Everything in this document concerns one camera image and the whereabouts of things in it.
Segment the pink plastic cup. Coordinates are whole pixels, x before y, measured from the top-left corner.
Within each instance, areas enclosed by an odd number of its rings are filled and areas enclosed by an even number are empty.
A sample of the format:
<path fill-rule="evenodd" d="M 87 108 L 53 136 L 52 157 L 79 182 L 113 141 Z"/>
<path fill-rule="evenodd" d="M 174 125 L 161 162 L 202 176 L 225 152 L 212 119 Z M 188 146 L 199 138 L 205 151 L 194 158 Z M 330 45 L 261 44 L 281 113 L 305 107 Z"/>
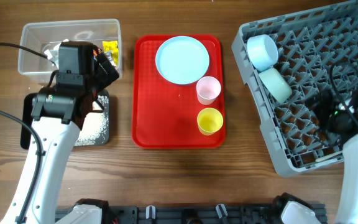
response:
<path fill-rule="evenodd" d="M 202 105 L 210 105 L 220 95 L 221 84 L 217 78 L 206 76 L 196 84 L 197 99 Z"/>

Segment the light blue bowl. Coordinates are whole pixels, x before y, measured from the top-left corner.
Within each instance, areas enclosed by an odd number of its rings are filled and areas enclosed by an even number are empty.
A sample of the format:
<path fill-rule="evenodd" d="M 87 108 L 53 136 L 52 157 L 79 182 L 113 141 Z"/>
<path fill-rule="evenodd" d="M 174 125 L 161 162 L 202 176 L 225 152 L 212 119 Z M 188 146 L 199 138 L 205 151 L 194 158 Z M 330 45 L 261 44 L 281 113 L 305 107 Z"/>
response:
<path fill-rule="evenodd" d="M 247 40 L 248 58 L 258 71 L 265 71 L 278 62 L 278 49 L 274 40 L 266 35 L 257 35 Z"/>

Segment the yellow snack wrapper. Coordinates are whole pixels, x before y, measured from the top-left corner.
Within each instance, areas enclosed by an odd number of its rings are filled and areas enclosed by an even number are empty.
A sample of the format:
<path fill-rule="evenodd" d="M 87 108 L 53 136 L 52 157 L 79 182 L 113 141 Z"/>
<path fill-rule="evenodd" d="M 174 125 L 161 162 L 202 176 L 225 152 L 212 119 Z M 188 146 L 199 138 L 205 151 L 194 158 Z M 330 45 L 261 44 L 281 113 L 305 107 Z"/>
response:
<path fill-rule="evenodd" d="M 106 54 L 109 61 L 114 67 L 118 65 L 119 62 L 119 46 L 117 40 L 112 41 L 102 41 L 103 51 Z"/>

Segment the green bowl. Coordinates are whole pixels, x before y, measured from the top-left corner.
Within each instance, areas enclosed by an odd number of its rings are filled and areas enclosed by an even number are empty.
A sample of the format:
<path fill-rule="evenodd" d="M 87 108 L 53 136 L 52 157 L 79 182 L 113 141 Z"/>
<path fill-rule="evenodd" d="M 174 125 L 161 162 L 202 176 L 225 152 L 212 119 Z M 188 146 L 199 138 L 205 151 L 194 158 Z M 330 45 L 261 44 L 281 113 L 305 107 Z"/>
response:
<path fill-rule="evenodd" d="M 280 72 L 273 67 L 260 72 L 259 78 L 271 95 L 281 104 L 292 94 L 292 89 L 289 84 L 285 81 Z"/>

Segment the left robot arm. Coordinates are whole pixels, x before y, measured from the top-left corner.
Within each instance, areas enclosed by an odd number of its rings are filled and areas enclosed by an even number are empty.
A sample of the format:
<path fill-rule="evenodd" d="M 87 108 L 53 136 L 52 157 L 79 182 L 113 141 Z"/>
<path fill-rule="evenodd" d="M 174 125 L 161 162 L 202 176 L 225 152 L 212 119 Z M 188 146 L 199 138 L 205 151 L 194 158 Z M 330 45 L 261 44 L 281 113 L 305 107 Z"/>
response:
<path fill-rule="evenodd" d="M 98 95 L 119 73 L 90 42 L 62 42 L 58 69 L 30 101 L 31 122 L 0 110 L 30 133 L 28 153 L 12 202 L 2 223 L 55 223 L 65 167 L 83 129 L 95 113 Z"/>

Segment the white tissue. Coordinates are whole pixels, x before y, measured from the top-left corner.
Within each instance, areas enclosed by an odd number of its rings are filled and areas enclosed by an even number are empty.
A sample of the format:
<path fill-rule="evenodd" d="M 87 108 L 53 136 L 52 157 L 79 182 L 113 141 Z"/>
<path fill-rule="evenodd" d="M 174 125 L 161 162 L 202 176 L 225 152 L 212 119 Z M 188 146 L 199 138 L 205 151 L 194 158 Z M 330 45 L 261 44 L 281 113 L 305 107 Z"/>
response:
<path fill-rule="evenodd" d="M 68 42 L 68 39 L 63 40 L 57 44 L 46 44 L 42 48 L 42 52 L 47 56 L 47 59 L 52 61 L 58 67 L 58 50 L 63 42 Z"/>

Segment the light blue plate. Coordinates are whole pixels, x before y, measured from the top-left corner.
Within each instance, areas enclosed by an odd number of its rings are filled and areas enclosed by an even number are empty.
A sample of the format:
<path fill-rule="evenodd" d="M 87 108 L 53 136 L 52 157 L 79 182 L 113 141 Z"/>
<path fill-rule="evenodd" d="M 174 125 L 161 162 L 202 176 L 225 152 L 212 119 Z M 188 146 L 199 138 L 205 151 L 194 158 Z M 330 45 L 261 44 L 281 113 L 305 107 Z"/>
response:
<path fill-rule="evenodd" d="M 155 66 L 168 82 L 187 85 L 197 82 L 209 68 L 206 47 L 189 36 L 176 36 L 166 40 L 157 50 Z"/>

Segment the white plastic spoon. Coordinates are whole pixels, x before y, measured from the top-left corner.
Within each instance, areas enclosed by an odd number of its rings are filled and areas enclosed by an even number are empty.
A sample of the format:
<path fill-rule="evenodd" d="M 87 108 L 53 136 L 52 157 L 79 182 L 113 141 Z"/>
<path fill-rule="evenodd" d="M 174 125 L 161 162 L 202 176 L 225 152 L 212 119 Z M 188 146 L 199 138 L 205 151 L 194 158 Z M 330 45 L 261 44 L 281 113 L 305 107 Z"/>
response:
<path fill-rule="evenodd" d="M 317 159 L 315 160 L 315 162 L 323 162 L 323 161 L 329 160 L 329 159 L 331 159 L 331 158 L 334 158 L 334 157 L 336 157 L 336 156 L 340 156 L 341 154 L 342 154 L 342 151 L 338 151 L 338 152 L 329 154 L 329 155 L 327 155 L 327 156 L 323 156 L 323 157 L 317 158 Z"/>

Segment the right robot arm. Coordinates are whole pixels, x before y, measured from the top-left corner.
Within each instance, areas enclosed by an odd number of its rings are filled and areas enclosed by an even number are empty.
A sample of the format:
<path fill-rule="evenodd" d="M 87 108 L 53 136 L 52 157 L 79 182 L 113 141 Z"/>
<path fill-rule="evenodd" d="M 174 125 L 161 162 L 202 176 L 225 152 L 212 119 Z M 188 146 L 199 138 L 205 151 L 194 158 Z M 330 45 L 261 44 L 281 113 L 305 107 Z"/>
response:
<path fill-rule="evenodd" d="M 358 223 L 358 84 L 349 100 L 341 96 L 333 78 L 331 65 L 328 78 L 331 89 L 305 101 L 314 112 L 323 133 L 339 136 L 344 158 L 344 177 L 336 223 Z"/>

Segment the yellow plastic cup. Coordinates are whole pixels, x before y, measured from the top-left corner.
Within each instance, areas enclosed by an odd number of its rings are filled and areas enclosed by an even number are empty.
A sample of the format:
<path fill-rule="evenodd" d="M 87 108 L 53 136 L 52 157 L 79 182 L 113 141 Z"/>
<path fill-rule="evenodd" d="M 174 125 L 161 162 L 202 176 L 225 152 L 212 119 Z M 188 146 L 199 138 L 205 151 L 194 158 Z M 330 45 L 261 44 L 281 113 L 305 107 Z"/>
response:
<path fill-rule="evenodd" d="M 219 131 L 223 123 L 223 115 L 215 108 L 205 108 L 197 115 L 198 129 L 205 136 L 210 136 Z"/>

